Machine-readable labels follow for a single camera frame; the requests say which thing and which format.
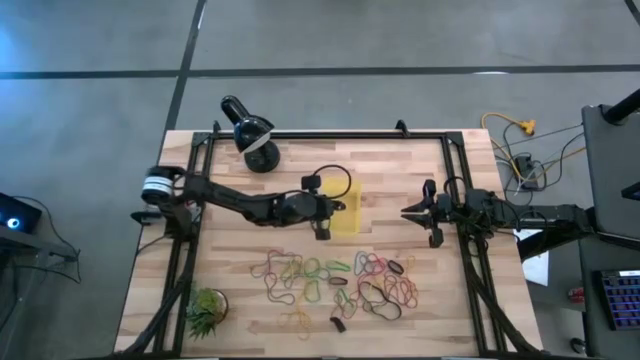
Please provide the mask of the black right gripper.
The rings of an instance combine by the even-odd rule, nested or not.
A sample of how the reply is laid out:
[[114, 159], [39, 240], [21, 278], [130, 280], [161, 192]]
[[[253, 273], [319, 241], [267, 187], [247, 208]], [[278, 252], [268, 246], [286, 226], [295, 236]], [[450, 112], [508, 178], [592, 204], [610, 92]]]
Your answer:
[[439, 248], [444, 242], [444, 235], [439, 228], [440, 222], [449, 223], [453, 210], [451, 197], [446, 194], [438, 194], [436, 182], [427, 179], [423, 186], [424, 198], [414, 205], [402, 209], [402, 212], [427, 212], [427, 214], [403, 214], [402, 217], [417, 225], [425, 225], [431, 231], [429, 246]]

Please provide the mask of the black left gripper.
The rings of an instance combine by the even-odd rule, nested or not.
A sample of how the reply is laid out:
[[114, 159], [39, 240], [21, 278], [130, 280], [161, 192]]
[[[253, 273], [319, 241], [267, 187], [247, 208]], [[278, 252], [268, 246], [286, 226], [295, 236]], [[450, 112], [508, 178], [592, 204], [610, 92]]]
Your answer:
[[[319, 175], [306, 175], [301, 178], [302, 192], [294, 196], [294, 215], [296, 223], [309, 222], [315, 234], [315, 239], [326, 241], [331, 239], [329, 230], [330, 203], [326, 197], [318, 194], [321, 185]], [[346, 204], [332, 200], [335, 211], [343, 211]]]

